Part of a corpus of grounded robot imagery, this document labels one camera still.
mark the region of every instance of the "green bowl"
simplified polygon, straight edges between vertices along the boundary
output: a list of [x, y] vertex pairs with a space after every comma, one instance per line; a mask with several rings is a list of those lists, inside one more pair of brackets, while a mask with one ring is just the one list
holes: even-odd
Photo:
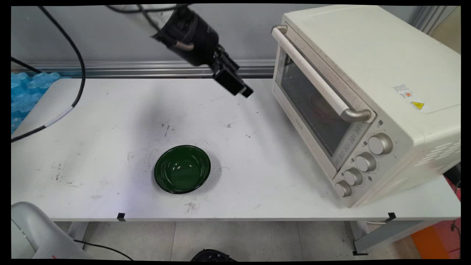
[[198, 189], [209, 176], [208, 155], [192, 145], [180, 145], [166, 151], [155, 164], [155, 181], [164, 191], [183, 194]]

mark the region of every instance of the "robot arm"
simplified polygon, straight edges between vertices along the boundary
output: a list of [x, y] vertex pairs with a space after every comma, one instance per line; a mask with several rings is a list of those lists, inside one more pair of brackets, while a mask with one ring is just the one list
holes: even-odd
[[[107, 6], [123, 13], [140, 26], [144, 26], [151, 37], [162, 42], [194, 66], [208, 65], [213, 79], [231, 94], [249, 97], [253, 90], [237, 75], [239, 65], [235, 63], [219, 44], [219, 36], [198, 14], [188, 8], [189, 4], [177, 4], [159, 9], [142, 5]], [[173, 13], [163, 12], [173, 9]]]

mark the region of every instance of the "warning label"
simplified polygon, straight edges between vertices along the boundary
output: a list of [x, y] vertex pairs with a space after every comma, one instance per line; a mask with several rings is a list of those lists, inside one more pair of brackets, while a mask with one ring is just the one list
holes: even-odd
[[419, 103], [419, 102], [413, 102], [413, 101], [411, 101], [411, 103], [412, 103], [416, 108], [418, 108], [419, 110], [422, 109], [422, 107], [424, 106], [423, 103]]
[[408, 89], [405, 85], [397, 85], [392, 87], [394, 91], [399, 94], [405, 101], [409, 102], [409, 104], [419, 110], [421, 112], [427, 113], [427, 106], [425, 103], [417, 97], [410, 89]]

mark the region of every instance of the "black cable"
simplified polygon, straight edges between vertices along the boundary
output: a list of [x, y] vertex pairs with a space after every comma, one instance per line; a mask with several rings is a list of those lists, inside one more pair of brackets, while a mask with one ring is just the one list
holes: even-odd
[[[455, 186], [455, 194], [456, 194], [456, 190], [458, 190], [458, 185], [461, 184], [461, 180], [458, 181], [456, 183], [456, 186]], [[458, 226], [455, 225], [455, 220], [453, 220], [453, 224], [451, 224], [451, 231], [453, 231], [454, 229], [456, 228], [456, 230], [458, 231], [458, 238], [460, 240], [460, 254], [459, 254], [459, 259], [461, 259], [461, 231], [460, 229], [458, 228]]]
[[40, 73], [41, 73], [40, 70], [38, 70], [38, 69], [36, 69], [36, 68], [34, 68], [34, 67], [32, 67], [32, 66], [29, 66], [29, 65], [25, 64], [24, 62], [22, 62], [22, 61], [20, 61], [20, 60], [18, 60], [18, 59], [13, 58], [13, 56], [10, 56], [10, 57], [11, 57], [11, 61], [12, 61], [12, 62], [17, 63], [17, 64], [23, 66], [24, 68], [30, 69], [31, 71], [33, 71], [33, 72], [35, 72], [35, 73], [37, 73], [37, 74], [40, 74]]
[[461, 232], [460, 232], [460, 229], [458, 228], [458, 226], [456, 226], [455, 224], [451, 225], [452, 231], [453, 231], [453, 227], [455, 227], [456, 230], [458, 231], [458, 238], [460, 240], [460, 254], [459, 254], [458, 258], [461, 259]]
[[147, 14], [147, 11], [144, 10], [142, 8], [142, 5], [136, 5], [138, 8], [139, 8], [139, 11], [144, 15], [144, 17], [146, 18], [146, 20], [149, 22], [149, 24], [157, 30], [157, 32], [160, 31], [160, 28], [159, 26], [157, 26], [157, 24], [149, 17], [149, 15]]
[[[170, 10], [175, 10], [175, 9], [179, 9], [179, 8], [184, 8], [184, 7], [187, 7], [191, 4], [177, 4], [175, 5], [174, 7], [171, 7], [171, 8], [157, 8], [157, 9], [146, 9], [146, 12], [164, 12], [164, 11], [170, 11]], [[118, 12], [118, 13], [126, 13], [126, 14], [130, 14], [130, 13], [141, 13], [141, 10], [120, 10], [120, 9], [117, 9], [115, 7], [112, 7], [111, 5], [105, 5], [107, 8], [115, 11], [115, 12]]]
[[49, 18], [49, 20], [54, 24], [57, 29], [64, 35], [64, 37], [67, 39], [67, 41], [70, 43], [72, 46], [73, 50], [77, 54], [77, 57], [79, 58], [80, 61], [80, 69], [82, 70], [82, 82], [80, 83], [80, 89], [79, 93], [77, 94], [77, 97], [75, 98], [75, 101], [72, 103], [72, 107], [75, 107], [77, 103], [79, 103], [80, 97], [82, 96], [83, 93], [83, 87], [85, 86], [85, 64], [83, 63], [82, 55], [79, 52], [79, 49], [77, 49], [77, 46], [75, 46], [75, 43], [72, 41], [72, 39], [65, 33], [64, 29], [57, 23], [57, 21], [49, 14], [49, 12], [43, 7], [43, 6], [38, 6], [39, 9]]
[[85, 244], [85, 245], [90, 245], [90, 246], [94, 246], [94, 247], [109, 249], [109, 250], [112, 250], [112, 251], [114, 251], [114, 252], [118, 252], [119, 254], [125, 256], [125, 257], [128, 258], [129, 260], [133, 260], [133, 259], [130, 258], [128, 255], [122, 253], [121, 251], [115, 250], [115, 249], [113, 249], [113, 248], [109, 248], [109, 247], [105, 247], [105, 246], [97, 245], [97, 244], [92, 244], [92, 243], [84, 242], [84, 241], [77, 240], [77, 239], [74, 239], [74, 241], [77, 242], [77, 243]]
[[[80, 54], [79, 50], [77, 49], [77, 46], [75, 46], [75, 43], [72, 41], [72, 39], [69, 37], [69, 35], [67, 35], [67, 33], [64, 31], [64, 29], [59, 25], [59, 23], [57, 23], [57, 21], [51, 16], [51, 14], [49, 14], [49, 12], [43, 7], [43, 6], [38, 6], [39, 9], [41, 9], [41, 11], [49, 18], [49, 20], [58, 28], [58, 30], [62, 33], [62, 35], [67, 39], [67, 41], [70, 43], [70, 45], [72, 46], [73, 50], [75, 51], [75, 53], [77, 54], [77, 57], [79, 58], [79, 61], [80, 61], [80, 69], [82, 71], [82, 81], [80, 83], [80, 89], [79, 89], [79, 92], [77, 94], [77, 97], [75, 98], [75, 101], [72, 103], [72, 108], [74, 108], [77, 103], [79, 102], [80, 100], [80, 97], [82, 97], [82, 93], [83, 93], [83, 87], [85, 86], [85, 64], [83, 62], [83, 59], [82, 59], [82, 55]], [[66, 110], [63, 115], [66, 115], [68, 113], [68, 111], [70, 110]], [[61, 119], [63, 116], [59, 116], [58, 118], [54, 119], [52, 122], [49, 122], [50, 125], [52, 125], [54, 122], [58, 121], [59, 119]], [[46, 128], [46, 125], [43, 125], [39, 128], [36, 128], [32, 131], [29, 131], [27, 133], [24, 133], [24, 134], [21, 134], [17, 137], [14, 137], [11, 139], [11, 142], [15, 142], [15, 141], [18, 141], [20, 139], [23, 139], [24, 137], [27, 137], [27, 136], [30, 136], [31, 134], [34, 134], [34, 133], [37, 133], [43, 129]]]

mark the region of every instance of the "floor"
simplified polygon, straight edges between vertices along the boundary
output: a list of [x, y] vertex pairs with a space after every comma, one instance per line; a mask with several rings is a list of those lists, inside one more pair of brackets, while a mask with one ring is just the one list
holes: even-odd
[[[67, 231], [69, 222], [57, 222]], [[190, 261], [212, 248], [236, 261], [420, 259], [410, 237], [353, 256], [346, 222], [90, 222], [83, 239], [115, 248], [135, 260]], [[85, 246], [97, 259], [126, 259]]]

